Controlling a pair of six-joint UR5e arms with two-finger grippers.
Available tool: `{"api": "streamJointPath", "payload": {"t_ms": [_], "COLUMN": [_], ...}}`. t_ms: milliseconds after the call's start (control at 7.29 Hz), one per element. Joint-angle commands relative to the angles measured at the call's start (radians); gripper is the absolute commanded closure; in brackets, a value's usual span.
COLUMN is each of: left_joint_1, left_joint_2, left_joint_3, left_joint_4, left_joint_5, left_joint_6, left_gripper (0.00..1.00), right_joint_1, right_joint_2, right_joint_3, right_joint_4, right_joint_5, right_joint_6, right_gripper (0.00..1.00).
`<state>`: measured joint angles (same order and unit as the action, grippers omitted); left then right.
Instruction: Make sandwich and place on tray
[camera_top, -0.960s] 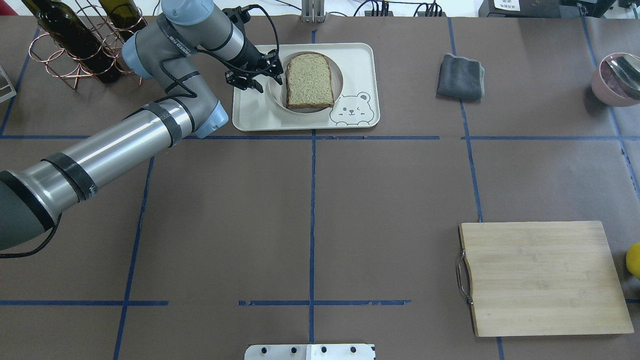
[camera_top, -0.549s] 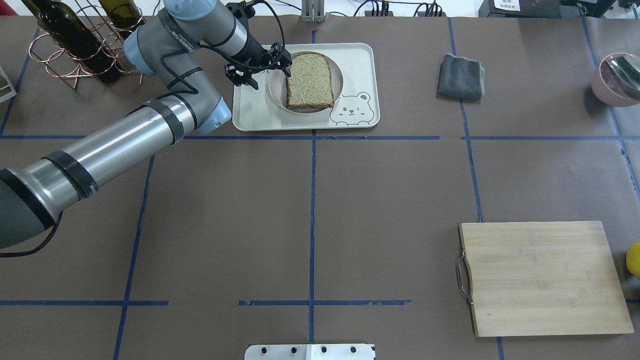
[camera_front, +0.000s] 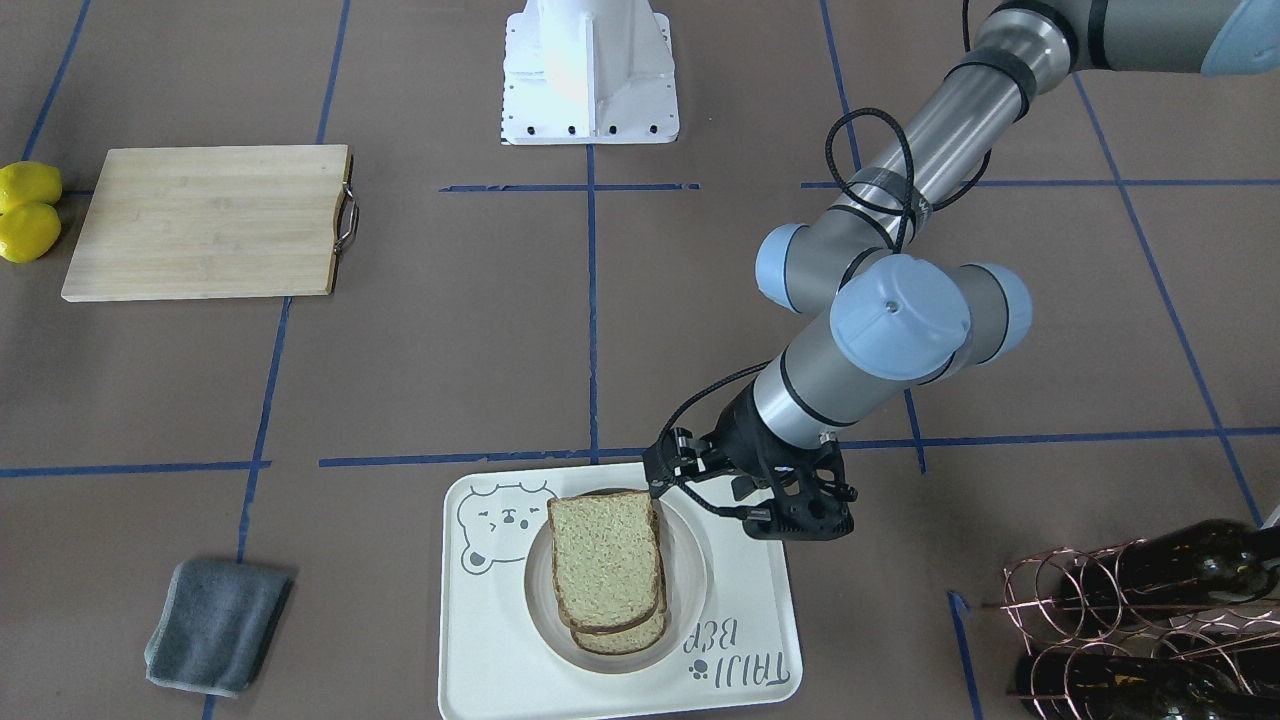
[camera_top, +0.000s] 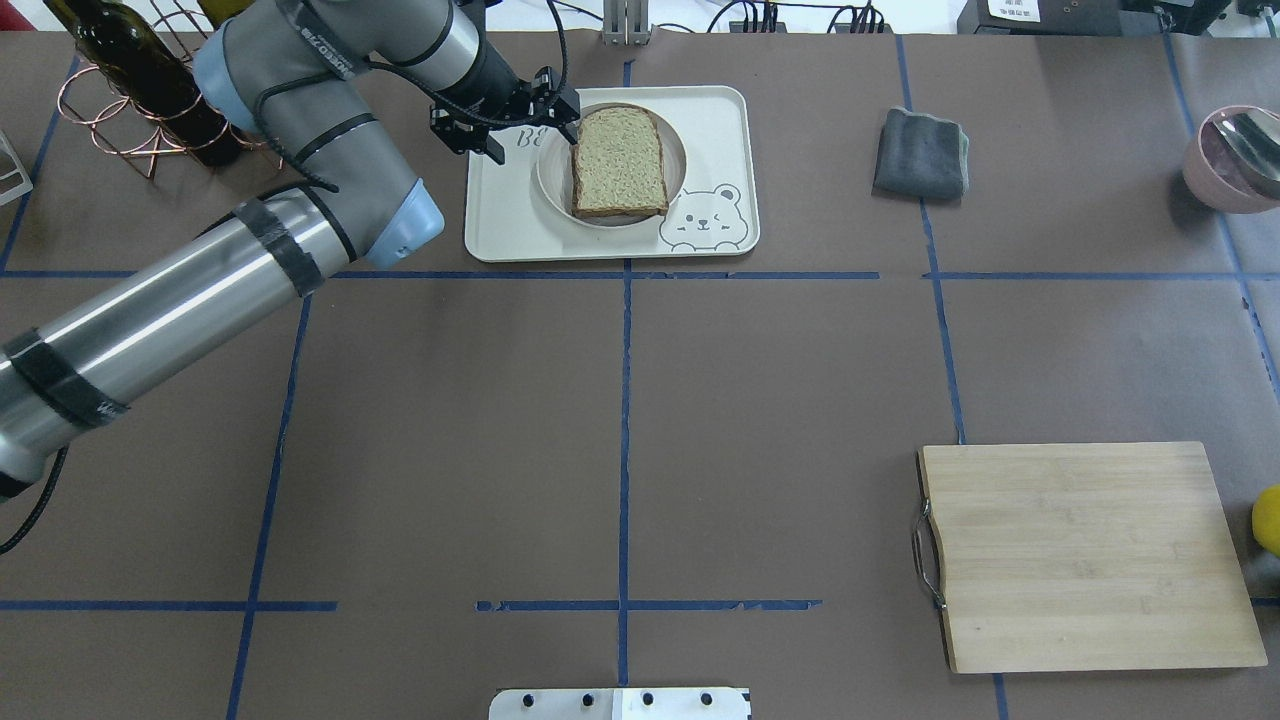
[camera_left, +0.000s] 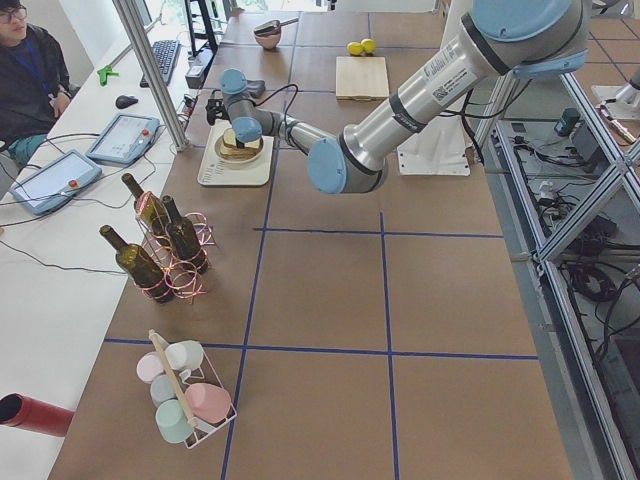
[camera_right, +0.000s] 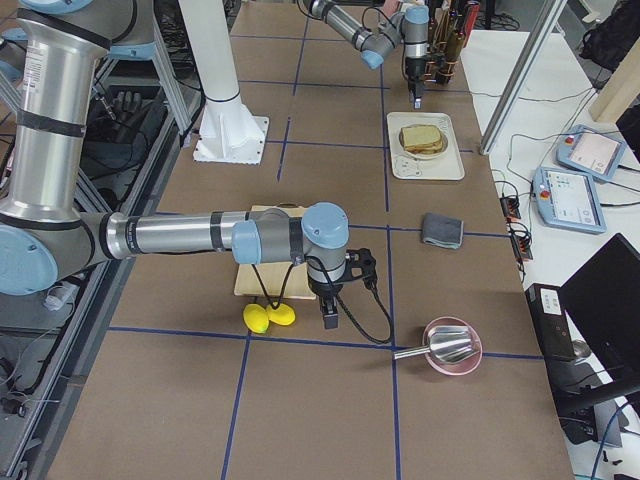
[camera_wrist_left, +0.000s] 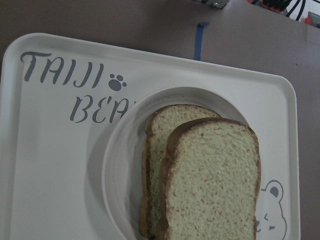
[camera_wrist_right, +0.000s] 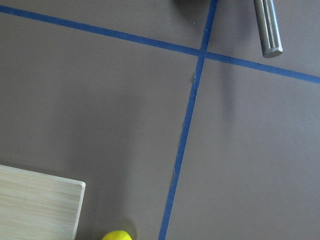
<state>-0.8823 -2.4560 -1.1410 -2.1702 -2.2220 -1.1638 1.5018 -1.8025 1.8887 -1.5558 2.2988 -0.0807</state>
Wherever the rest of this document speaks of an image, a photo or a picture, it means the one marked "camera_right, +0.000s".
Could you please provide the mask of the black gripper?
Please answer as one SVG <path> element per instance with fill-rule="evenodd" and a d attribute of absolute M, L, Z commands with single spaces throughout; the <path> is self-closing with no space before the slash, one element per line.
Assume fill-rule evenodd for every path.
<path fill-rule="evenodd" d="M 414 93 L 424 92 L 423 77 L 426 72 L 427 60 L 425 57 L 405 57 L 404 73 L 406 76 L 407 87 L 411 103 L 415 109 L 421 108 L 421 97 L 415 96 Z"/>
<path fill-rule="evenodd" d="M 309 272 L 308 285 L 319 299 L 324 328 L 337 328 L 339 324 L 337 294 L 341 291 L 342 285 L 334 282 L 331 276 L 324 272 Z"/>

